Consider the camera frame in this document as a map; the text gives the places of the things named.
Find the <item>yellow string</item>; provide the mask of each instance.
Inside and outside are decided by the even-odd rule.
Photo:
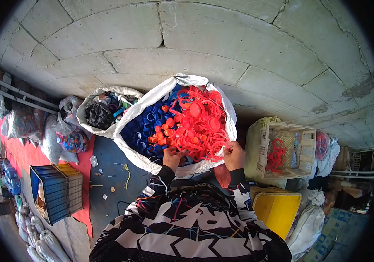
[[[127,166],[127,164],[124,164],[124,165],[123,165],[123,168],[124,168],[125,170],[127,170],[127,172],[129,173],[129,177],[127,178],[127,181],[126,181],[126,183],[125,183],[125,185],[126,185],[126,190],[127,190],[127,187],[129,186],[130,171],[129,171],[129,167]]]

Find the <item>yellow plastic bin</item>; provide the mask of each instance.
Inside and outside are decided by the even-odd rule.
[[[279,235],[283,240],[292,227],[301,194],[296,193],[258,193],[252,205],[258,220]]]

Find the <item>hand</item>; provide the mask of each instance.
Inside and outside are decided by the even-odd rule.
[[[178,165],[180,164],[180,159],[184,156],[187,150],[184,149],[181,152],[177,152],[176,147],[167,148],[163,153],[163,165],[166,165],[172,169],[175,173]]]
[[[231,141],[227,144],[229,148],[223,150],[226,168],[229,171],[243,168],[245,165],[245,151],[236,141]]]

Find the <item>white cloth bag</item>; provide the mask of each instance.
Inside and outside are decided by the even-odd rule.
[[[119,121],[119,125],[117,126],[114,132],[114,142],[119,146],[119,148],[124,152],[127,159],[130,160],[135,166],[142,168],[152,174],[158,174],[161,170],[162,166],[156,163],[152,163],[147,157],[137,153],[134,151],[127,143],[124,141],[122,136],[120,135],[121,130],[125,127],[125,125],[136,118],[138,115],[142,114],[142,112],[150,105],[156,103],[159,99],[164,97],[168,94],[178,83],[181,86],[206,86],[206,89],[209,91],[217,91],[220,93],[222,97],[222,104],[223,108],[226,112],[226,133],[230,139],[230,141],[236,141],[236,114],[233,108],[232,103],[227,99],[225,94],[222,90],[215,86],[212,83],[209,83],[209,80],[205,77],[201,76],[191,76],[191,75],[184,75],[184,74],[176,74],[176,77],[182,76],[181,78],[171,77],[167,80],[163,81],[158,86],[154,87],[150,90],[145,96],[143,96],[139,101],[131,107],[132,110],[127,111],[127,113],[121,118]],[[216,153],[217,156],[223,155],[223,148]],[[202,160],[199,163],[195,163],[192,165],[182,166],[177,168],[176,170],[176,177],[177,178],[188,178],[189,175],[197,174],[209,170],[212,167],[216,167],[222,163],[224,160],[219,160],[216,163],[211,162],[210,160]]]
[[[122,86],[100,87],[100,88],[97,88],[94,92],[92,92],[91,95],[89,95],[87,98],[85,98],[84,102],[82,102],[82,104],[79,106],[78,110],[76,111],[76,118],[78,120],[78,123],[92,134],[96,134],[96,135],[100,135],[100,136],[112,139],[114,131],[116,130],[120,122],[112,124],[106,130],[92,127],[86,122],[85,106],[92,99],[94,99],[95,96],[99,96],[105,92],[115,92],[115,93],[119,93],[125,96],[135,96],[137,97],[137,99],[140,99],[141,97],[143,97],[143,94],[129,87],[122,87]]]

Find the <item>patterned jacket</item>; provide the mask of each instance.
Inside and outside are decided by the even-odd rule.
[[[243,169],[231,172],[230,197],[197,182],[171,189],[163,166],[125,214],[104,229],[96,261],[290,261],[287,244],[257,220]]]

